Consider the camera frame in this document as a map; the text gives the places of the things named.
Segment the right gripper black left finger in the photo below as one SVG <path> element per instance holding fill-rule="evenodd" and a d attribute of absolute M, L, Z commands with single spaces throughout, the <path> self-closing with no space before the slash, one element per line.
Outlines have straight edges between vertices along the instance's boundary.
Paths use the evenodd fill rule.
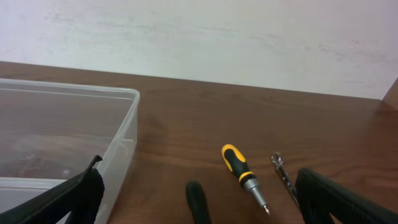
<path fill-rule="evenodd" d="M 103 158 L 95 155 L 80 174 L 50 190 L 1 213 L 1 223 L 33 224 L 94 223 L 104 195 L 104 182 L 94 165 Z"/>

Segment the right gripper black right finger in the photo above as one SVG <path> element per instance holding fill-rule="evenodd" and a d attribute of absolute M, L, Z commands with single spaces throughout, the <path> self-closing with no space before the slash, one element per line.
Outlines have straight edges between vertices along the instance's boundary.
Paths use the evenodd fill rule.
<path fill-rule="evenodd" d="M 397 224 L 397 214 L 338 185 L 313 170 L 302 168 L 295 182 L 305 223 Z"/>

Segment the silver combination wrench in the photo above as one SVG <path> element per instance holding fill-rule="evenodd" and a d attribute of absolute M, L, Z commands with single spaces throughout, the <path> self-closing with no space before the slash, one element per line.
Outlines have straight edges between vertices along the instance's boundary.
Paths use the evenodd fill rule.
<path fill-rule="evenodd" d="M 287 189 L 289 195 L 292 197 L 292 200 L 294 201 L 295 205 L 297 208 L 300 208 L 300 205 L 297 201 L 297 193 L 296 189 L 292 183 L 292 181 L 289 178 L 289 175 L 286 173 L 284 167 L 283 167 L 283 160 L 282 160 L 282 155 L 278 152 L 275 152 L 271 155 L 271 161 L 275 166 L 275 172 L 281 179 L 284 187 Z"/>

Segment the stubby yellow black screwdriver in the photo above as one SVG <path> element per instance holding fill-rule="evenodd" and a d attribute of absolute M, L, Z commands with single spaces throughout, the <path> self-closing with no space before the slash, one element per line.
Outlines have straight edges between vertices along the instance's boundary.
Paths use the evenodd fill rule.
<path fill-rule="evenodd" d="M 238 179 L 241 187 L 252 195 L 258 205 L 269 215 L 268 203 L 261 192 L 259 181 L 249 168 L 242 152 L 232 144 L 225 144 L 221 149 L 221 154 L 227 168 Z"/>

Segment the slim black yellow screwdriver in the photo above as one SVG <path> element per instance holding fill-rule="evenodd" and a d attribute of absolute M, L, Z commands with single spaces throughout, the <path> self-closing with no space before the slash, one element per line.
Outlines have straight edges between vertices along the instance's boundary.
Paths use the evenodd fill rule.
<path fill-rule="evenodd" d="M 194 224 L 211 224 L 205 192 L 200 183 L 189 181 L 185 187 L 185 195 Z"/>

